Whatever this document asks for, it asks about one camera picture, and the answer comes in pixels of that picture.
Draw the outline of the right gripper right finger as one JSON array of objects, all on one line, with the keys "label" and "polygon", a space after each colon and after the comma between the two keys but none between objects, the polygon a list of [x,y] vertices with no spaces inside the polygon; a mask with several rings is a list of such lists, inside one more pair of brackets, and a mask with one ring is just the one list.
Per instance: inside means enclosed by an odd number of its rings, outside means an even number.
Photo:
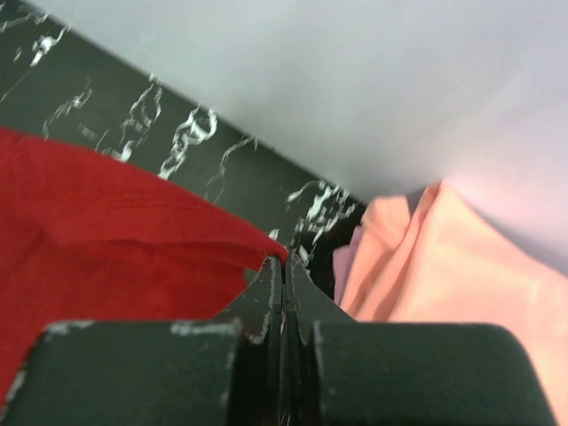
[{"label": "right gripper right finger", "polygon": [[285,267],[292,425],[553,425],[523,345],[484,323],[368,323]]}]

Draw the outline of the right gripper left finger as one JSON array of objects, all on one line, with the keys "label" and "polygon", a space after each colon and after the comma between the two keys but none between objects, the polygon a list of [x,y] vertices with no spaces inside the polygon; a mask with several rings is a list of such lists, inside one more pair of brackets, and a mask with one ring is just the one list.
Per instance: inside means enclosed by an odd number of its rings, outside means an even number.
[{"label": "right gripper left finger", "polygon": [[4,425],[276,425],[281,265],[214,319],[60,321],[35,340]]}]

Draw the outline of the red t shirt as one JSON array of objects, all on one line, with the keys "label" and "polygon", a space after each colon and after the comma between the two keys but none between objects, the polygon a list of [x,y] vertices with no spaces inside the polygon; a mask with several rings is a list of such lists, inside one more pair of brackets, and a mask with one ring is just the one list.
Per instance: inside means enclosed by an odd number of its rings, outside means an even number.
[{"label": "red t shirt", "polygon": [[1,131],[1,392],[54,322],[205,320],[286,249],[184,188],[90,149]]}]

